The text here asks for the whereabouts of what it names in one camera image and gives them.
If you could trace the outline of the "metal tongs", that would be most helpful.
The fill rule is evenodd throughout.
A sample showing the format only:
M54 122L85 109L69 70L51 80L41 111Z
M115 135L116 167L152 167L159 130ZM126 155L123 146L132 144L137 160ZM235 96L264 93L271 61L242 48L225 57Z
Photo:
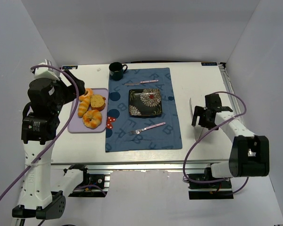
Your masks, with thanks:
M204 128L198 125L198 118L195 117L194 107L192 105L191 98L189 99L189 106L190 106L190 113L191 113L191 119L192 119L191 125L193 127L195 141L198 141L203 134Z

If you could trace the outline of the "twisted ring bread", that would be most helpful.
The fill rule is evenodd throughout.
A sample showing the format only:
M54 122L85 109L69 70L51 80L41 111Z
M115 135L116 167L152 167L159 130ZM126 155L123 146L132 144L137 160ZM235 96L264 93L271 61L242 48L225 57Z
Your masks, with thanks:
M90 129L96 129L102 122L102 114L98 110L89 110L83 115L83 123Z

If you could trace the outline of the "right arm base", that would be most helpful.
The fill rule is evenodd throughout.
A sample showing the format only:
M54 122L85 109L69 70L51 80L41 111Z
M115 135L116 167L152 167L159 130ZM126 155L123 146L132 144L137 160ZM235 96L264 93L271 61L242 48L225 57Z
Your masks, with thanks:
M211 168L206 167L202 173L190 173L187 177L183 176L183 181L188 183L188 195L190 200L225 200L233 199L233 190L230 180L216 182L216 183L195 183L188 180L188 178L195 181L212 181L216 178L212 177Z

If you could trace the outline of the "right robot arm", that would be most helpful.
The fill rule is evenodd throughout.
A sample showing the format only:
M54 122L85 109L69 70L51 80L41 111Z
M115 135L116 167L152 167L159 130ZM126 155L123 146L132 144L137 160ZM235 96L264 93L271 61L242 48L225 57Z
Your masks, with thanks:
M194 108L191 124L212 131L221 129L232 143L227 162L212 163L206 168L208 178L265 177L269 174L268 138L247 129L230 107L222 105L219 93L206 95L205 106Z

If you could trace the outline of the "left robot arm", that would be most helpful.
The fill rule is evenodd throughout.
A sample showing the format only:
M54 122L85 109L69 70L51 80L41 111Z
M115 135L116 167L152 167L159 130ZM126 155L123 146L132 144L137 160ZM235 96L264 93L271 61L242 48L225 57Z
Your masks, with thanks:
M85 92L84 82L69 70L63 70L71 83L67 86L53 70L33 70L30 102L23 110L21 139L28 171L21 176L23 187L19 203L12 210L14 218L57 219L62 216L66 197L83 182L81 169L69 168L63 178L50 185L51 156L58 138L57 128L62 106L77 101Z

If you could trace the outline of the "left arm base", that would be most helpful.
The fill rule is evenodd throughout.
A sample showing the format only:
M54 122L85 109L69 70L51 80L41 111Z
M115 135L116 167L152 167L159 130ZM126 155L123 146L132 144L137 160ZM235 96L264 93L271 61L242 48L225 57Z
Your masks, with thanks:
M86 165L75 164L58 172L58 178L51 178L52 196L92 198L105 197L108 193L106 175L94 174Z

